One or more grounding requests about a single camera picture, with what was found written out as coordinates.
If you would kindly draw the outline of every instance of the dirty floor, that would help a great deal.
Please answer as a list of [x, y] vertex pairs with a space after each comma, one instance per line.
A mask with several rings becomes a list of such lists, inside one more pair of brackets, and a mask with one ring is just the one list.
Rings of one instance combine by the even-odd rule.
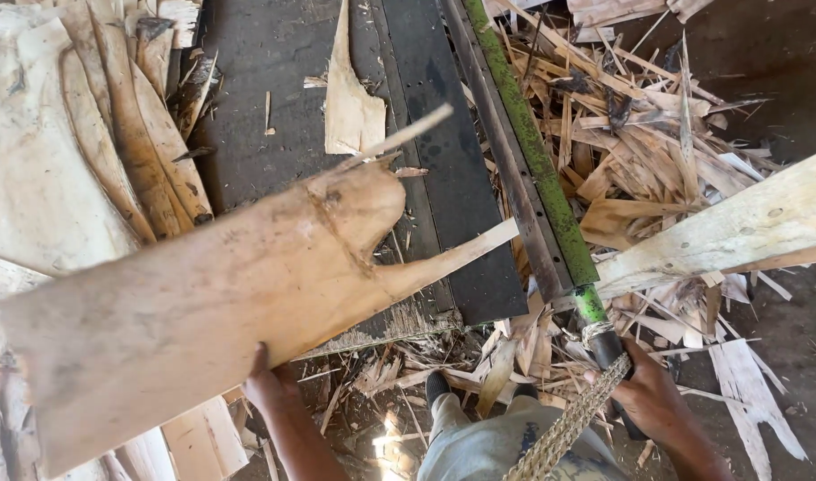
[[[633, 48], [657, 18], [617, 25], [616, 31], [624, 33], [622, 47]], [[816, 152], [816, 0], [715, 0], [686, 26], [681, 26], [673, 16], [664, 19], [637, 53], [649, 57], [655, 48], [664, 51], [677, 41], [682, 27], [687, 33], [692, 71], [706, 90], [729, 101], [746, 95], [773, 99], [746, 120], [742, 114], [727, 115], [729, 129], [719, 134], [723, 139], [745, 139], [752, 147], [770, 147], [777, 162], [798, 161]], [[794, 295], [791, 301], [759, 283], [754, 289], [752, 308], [733, 303], [731, 312], [723, 307], [723, 315], [741, 335], [761, 338], [752, 342], [751, 347], [783, 379], [789, 391], [782, 396], [773, 389], [777, 403], [783, 409], [796, 409], [786, 418], [810, 460], [795, 460], [769, 426], [761, 425], [773, 479], [816, 479], [816, 266], [789, 270], [768, 275]], [[299, 362], [295, 367], [300, 376], [305, 366], [310, 372], [314, 365], [323, 362], [322, 359]], [[336, 366], [339, 360], [332, 356], [330, 362]], [[309, 406], [317, 405], [321, 381], [318, 378], [306, 382]], [[679, 383], [718, 393], [708, 354], [691, 355], [681, 366]], [[422, 388], [420, 385], [406, 389], [405, 393], [423, 397]], [[756, 479], [725, 406], [696, 396], [686, 399], [719, 445], [720, 453], [730, 460], [734, 475], [739, 479]], [[473, 414], [470, 412], [473, 402], [475, 396], [468, 404], [469, 415]], [[398, 410], [400, 418], [407, 422], [405, 431], [414, 432], [411, 415], [399, 391], [377, 395], [375, 403], [381, 410]], [[379, 428], [373, 427], [359, 436], [354, 446], [351, 442], [347, 446], [346, 437], [350, 432], [380, 423], [369, 409], [372, 403], [360, 394], [352, 394], [347, 404], [354, 409], [335, 413], [328, 439], [344, 465], [353, 466], [349, 471], [360, 479], [368, 468], [363, 458], [372, 454], [371, 437], [381, 434], [376, 431]], [[414, 410], [427, 431], [431, 426], [428, 412], [416, 406]], [[636, 459], [644, 443], [630, 442], [621, 430], [615, 431], [616, 456], [632, 479], [676, 479], [668, 458], [659, 449], [639, 468]], [[419, 441], [408, 442], [406, 447], [416, 454], [424, 452]], [[370, 474], [367, 479], [379, 478], [375, 471], [367, 472]], [[236, 481], [267, 478], [268, 468], [257, 456], [234, 477]]]

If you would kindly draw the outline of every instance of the black shoe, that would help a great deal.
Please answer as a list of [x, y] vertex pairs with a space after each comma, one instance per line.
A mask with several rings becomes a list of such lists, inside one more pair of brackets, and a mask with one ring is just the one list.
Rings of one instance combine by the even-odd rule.
[[533, 399], [539, 399], [539, 389], [536, 389], [535, 386], [530, 383], [521, 383], [512, 391], [512, 399], [520, 395], [528, 395]]
[[446, 377], [440, 371], [432, 372], [426, 377], [426, 402], [428, 409], [432, 409], [432, 404], [438, 396], [452, 392]]

